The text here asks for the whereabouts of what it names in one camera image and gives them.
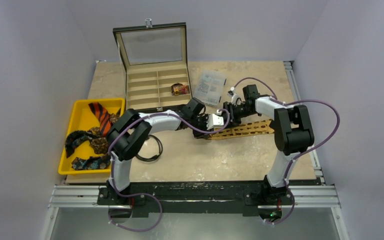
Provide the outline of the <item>cream insect print tie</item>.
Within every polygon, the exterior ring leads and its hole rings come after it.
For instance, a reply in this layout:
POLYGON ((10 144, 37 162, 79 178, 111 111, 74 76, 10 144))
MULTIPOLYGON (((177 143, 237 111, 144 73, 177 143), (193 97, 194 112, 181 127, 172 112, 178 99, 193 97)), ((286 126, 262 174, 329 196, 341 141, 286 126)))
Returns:
POLYGON ((236 127, 225 128, 220 132, 210 134, 208 140, 226 140, 258 135, 271 135, 274 130, 270 127, 271 119, 249 122, 236 127))

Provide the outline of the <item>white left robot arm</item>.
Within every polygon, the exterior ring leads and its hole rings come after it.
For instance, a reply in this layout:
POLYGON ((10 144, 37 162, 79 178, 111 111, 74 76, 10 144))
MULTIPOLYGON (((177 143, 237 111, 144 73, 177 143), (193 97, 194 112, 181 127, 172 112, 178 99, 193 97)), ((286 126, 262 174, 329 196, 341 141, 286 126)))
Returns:
POLYGON ((155 113, 143 113, 128 109, 110 129, 106 136, 109 143, 110 176, 109 197, 118 205, 129 199, 130 171, 132 159, 140 152, 149 135, 163 131, 178 131, 186 128, 197 134, 214 134, 215 129, 225 128, 229 114, 202 113, 205 106, 196 98, 187 104, 155 113))

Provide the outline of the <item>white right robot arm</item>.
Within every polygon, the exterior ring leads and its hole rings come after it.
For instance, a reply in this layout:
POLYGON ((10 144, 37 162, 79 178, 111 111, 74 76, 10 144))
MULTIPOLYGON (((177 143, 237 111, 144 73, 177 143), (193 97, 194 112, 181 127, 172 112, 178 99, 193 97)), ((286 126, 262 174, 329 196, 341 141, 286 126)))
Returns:
POLYGON ((238 127, 243 118, 251 115, 271 118, 269 127, 274 131, 277 153, 258 195, 264 202, 272 204, 287 194, 290 170, 295 166, 298 155, 314 144, 309 111, 304 105, 287 105, 273 96, 261 95, 254 84, 245 86, 242 91, 244 98, 237 103, 240 97, 231 87, 228 91, 231 101, 223 103, 223 108, 230 114, 231 127, 238 127))

